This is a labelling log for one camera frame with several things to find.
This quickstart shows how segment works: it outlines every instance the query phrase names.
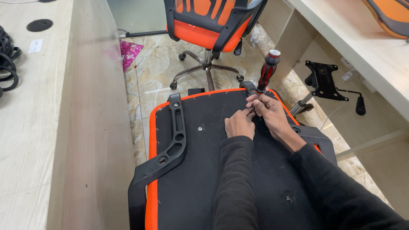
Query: orange cushion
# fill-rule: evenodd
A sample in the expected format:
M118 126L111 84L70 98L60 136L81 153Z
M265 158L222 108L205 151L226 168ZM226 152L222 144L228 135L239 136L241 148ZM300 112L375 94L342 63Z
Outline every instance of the orange cushion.
M248 18L247 21L245 21L230 38L223 48L224 52L231 52L234 50L234 48L236 48L237 43L239 42L240 37L246 29L249 21L250 18ZM175 20L174 22L174 33L177 38L211 50L213 49L214 43L216 43L216 40L220 35L217 32L180 22L178 20Z

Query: desk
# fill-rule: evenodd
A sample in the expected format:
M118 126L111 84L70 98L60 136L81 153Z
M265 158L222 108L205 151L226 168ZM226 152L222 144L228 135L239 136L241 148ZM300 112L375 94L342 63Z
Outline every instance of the desk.
M409 44L384 32L359 0L290 2L293 9L282 0L270 0L259 18L281 51L272 81L282 80L292 69L304 80L311 73L304 65L310 60L338 65L334 82L344 88L341 77L348 68L340 59L345 57L377 92L371 93L358 79L346 82L348 90L362 92L366 115L355 114L356 96L350 94L354 102L331 115L351 148L337 159L357 156L393 208L409 218ZM315 99L327 115L342 103Z
M42 18L54 25L26 30ZM129 228L135 161L107 2L0 3L0 23L23 51L0 98L0 229Z

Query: office chair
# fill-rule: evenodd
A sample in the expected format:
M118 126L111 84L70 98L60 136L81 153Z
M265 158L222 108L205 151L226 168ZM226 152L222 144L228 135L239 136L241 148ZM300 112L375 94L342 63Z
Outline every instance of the office chair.
M175 41L180 39L205 48L204 58L201 59L191 51L185 50L179 54L183 61L186 54L193 57L200 65L183 70L176 74L170 88L177 88L180 77L203 69L206 71L209 91L214 90L214 83L210 73L211 68L227 70L237 75L239 82L244 80L235 68L212 64L220 53L231 52L235 49L240 37L248 33L263 10L260 7L265 0L253 0L247 6L247 0L164 0L169 37Z

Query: chair backrest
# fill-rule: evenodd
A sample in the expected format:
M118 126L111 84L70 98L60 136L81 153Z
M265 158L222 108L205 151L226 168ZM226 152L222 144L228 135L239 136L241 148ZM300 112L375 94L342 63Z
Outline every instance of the chair backrest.
M164 0L169 37L175 41L174 20L220 33L213 53L220 53L262 0Z

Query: black sweater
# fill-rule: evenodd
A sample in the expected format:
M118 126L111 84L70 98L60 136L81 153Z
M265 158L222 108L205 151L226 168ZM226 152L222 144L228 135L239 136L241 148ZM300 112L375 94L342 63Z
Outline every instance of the black sweater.
M220 144L214 230L258 229L252 152L253 141L245 136L228 138ZM331 229L409 229L409 221L329 162L313 145L306 144L288 160L310 199L318 202Z

